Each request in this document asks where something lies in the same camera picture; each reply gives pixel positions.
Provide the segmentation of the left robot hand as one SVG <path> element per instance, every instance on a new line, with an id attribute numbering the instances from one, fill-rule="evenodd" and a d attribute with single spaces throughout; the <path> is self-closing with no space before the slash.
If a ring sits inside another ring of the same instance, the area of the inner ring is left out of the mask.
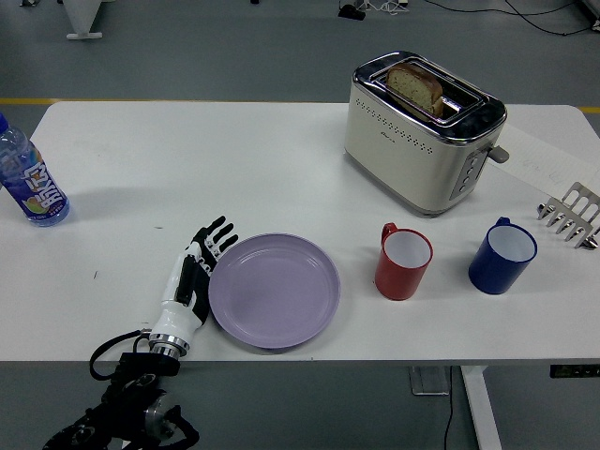
<path id="1" fill-rule="evenodd" d="M 175 359 L 186 355 L 210 312 L 210 277 L 237 240 L 233 225 L 221 216 L 200 228 L 179 254 L 163 294 L 160 317 L 149 335 L 151 353 Z"/>

